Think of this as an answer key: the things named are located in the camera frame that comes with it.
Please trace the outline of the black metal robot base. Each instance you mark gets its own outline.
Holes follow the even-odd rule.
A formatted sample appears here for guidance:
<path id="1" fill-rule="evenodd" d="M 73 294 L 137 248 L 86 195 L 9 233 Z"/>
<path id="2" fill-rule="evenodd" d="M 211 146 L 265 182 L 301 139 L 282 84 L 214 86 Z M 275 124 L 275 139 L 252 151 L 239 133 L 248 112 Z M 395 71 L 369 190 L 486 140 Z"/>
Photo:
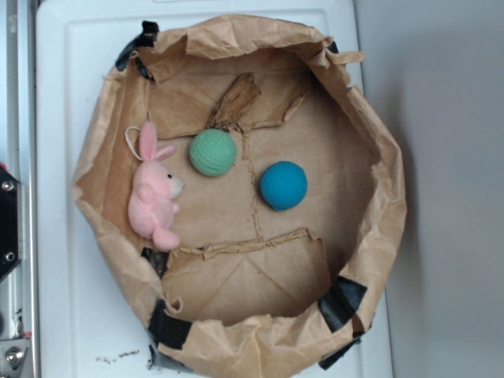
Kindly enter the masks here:
<path id="1" fill-rule="evenodd" d="M 21 183 L 1 163 L 1 282 L 20 264 Z"/>

